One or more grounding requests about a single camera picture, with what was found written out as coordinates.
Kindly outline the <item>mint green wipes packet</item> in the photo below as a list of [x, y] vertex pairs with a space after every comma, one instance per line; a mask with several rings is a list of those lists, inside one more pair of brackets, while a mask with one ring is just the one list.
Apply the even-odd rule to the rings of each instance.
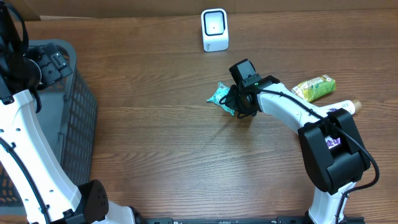
[[218, 82], [218, 87], [215, 93], [207, 99], [207, 103], [214, 103], [215, 105], [220, 106], [223, 108], [227, 113], [230, 113], [232, 116], [234, 115], [234, 109], [227, 107], [226, 105], [220, 104], [220, 99], [226, 96], [230, 90], [230, 87], [226, 86], [225, 84]]

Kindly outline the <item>yellow green snack packet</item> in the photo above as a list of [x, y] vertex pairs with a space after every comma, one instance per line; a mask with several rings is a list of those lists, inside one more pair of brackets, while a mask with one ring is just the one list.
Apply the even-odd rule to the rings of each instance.
[[336, 81], [328, 75], [303, 81], [291, 92], [307, 102], [312, 102], [336, 90]]

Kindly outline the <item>purple sanitary pad pack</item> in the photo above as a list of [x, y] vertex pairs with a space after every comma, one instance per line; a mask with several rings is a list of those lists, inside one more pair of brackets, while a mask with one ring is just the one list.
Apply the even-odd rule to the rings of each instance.
[[[326, 110], [333, 112], [333, 111], [338, 110], [338, 108], [326, 108]], [[341, 143], [341, 139], [340, 138], [333, 139], [331, 136], [327, 136], [325, 138], [325, 142], [326, 142], [326, 145], [328, 146], [328, 148], [332, 149]]]

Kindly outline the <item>white packet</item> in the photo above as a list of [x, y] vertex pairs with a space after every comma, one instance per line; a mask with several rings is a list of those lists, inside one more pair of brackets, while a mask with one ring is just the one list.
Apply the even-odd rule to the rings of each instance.
[[345, 100], [338, 103], [333, 103], [331, 105], [322, 106], [322, 109], [328, 111], [344, 109], [348, 111], [351, 115], [354, 115], [362, 109], [362, 104], [359, 100]]

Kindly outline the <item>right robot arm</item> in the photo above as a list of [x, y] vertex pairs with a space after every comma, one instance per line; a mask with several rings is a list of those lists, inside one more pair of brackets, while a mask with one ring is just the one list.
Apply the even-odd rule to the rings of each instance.
[[220, 103], [234, 109], [239, 119], [264, 112], [293, 130], [305, 170], [315, 186], [313, 202], [304, 216], [278, 218], [277, 222], [364, 223], [363, 217], [343, 213], [349, 194], [359, 190], [356, 183], [372, 162], [351, 113], [306, 102], [277, 78], [262, 78], [248, 59], [234, 64], [229, 72], [234, 85]]

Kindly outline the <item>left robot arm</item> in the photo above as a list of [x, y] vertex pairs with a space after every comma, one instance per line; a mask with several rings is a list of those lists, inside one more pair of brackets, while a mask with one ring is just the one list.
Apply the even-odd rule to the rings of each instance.
[[140, 223], [131, 207], [110, 201], [102, 183], [75, 185], [63, 171], [37, 119], [39, 91], [72, 75], [71, 45], [29, 39], [19, 12], [1, 3], [1, 163], [30, 223]]

